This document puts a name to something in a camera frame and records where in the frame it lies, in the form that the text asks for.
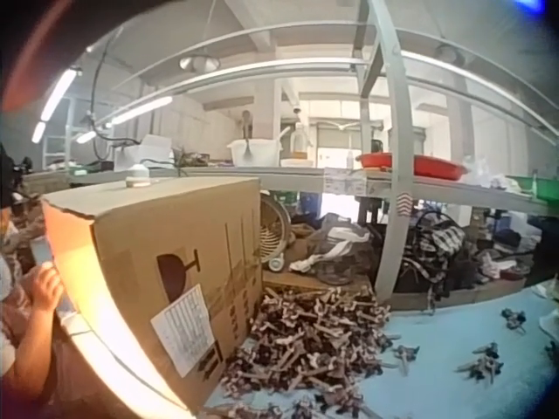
cardboard box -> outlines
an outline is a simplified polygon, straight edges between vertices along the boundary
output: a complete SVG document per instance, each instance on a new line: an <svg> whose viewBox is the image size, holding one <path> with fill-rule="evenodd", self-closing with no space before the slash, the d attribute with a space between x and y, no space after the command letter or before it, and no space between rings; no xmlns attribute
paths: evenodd
<svg viewBox="0 0 559 419"><path fill-rule="evenodd" d="M258 179L233 177L44 196L70 300L117 359L194 413L259 302L259 206Z"/></svg>

shelf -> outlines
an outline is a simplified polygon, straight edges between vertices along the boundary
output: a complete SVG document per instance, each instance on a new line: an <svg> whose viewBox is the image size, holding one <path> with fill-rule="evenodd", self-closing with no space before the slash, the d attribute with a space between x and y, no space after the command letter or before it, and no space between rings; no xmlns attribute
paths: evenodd
<svg viewBox="0 0 559 419"><path fill-rule="evenodd" d="M321 168L184 168L183 172L188 176L258 177L262 188L270 190L313 193L324 191L324 169ZM365 170L364 174L367 175L367 196L390 197L390 173ZM157 168L151 170L151 175L153 177L175 177L176 170ZM85 176L71 176L70 182L84 184L116 182L124 180L125 177L125 172L102 172ZM559 216L559 210L553 210L544 201L533 199L530 196L427 177L415 177L412 194L416 199L438 203L512 210L538 216Z"/></svg>

light blue floor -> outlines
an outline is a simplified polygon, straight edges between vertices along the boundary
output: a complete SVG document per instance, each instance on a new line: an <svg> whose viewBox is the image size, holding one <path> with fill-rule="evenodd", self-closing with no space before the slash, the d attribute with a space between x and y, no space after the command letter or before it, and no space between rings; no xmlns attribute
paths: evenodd
<svg viewBox="0 0 559 419"><path fill-rule="evenodd" d="M526 335L510 331L500 316L503 308L523 310L528 317ZM398 333L405 346L421 346L418 359L403 377L397 370L362 381L361 390L368 407L384 419L514 419L536 402L553 378L554 370L545 354L549 338L538 326L539 318L556 306L524 290L513 296L473 306L437 311L434 316L397 314L388 324L388 333ZM493 386L466 380L454 373L457 366L474 361L472 351L490 343L499 345L505 363ZM394 361L392 354L383 358ZM303 392L290 395L248 395L245 402L265 408L269 402L289 409ZM218 389L208 406L234 402ZM336 417L333 409L329 417Z"/></svg>

white label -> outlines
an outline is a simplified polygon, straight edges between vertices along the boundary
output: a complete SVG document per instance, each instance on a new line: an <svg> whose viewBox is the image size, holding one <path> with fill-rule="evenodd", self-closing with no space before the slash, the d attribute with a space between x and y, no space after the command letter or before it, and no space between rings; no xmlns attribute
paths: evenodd
<svg viewBox="0 0 559 419"><path fill-rule="evenodd" d="M151 326L181 377L189 373L215 341L200 285L157 314Z"/></svg>
<svg viewBox="0 0 559 419"><path fill-rule="evenodd" d="M362 170L324 169L324 193L335 195L367 195L367 175Z"/></svg>

red tray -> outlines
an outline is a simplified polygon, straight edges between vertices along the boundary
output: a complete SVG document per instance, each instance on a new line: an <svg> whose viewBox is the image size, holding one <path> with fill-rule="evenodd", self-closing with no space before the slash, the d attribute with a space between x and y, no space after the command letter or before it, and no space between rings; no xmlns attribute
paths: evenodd
<svg viewBox="0 0 559 419"><path fill-rule="evenodd" d="M360 155L357 160L364 168L391 168L392 153L369 153ZM414 158L414 175L457 181L467 170L461 164L451 161L429 157L427 155L416 155Z"/></svg>

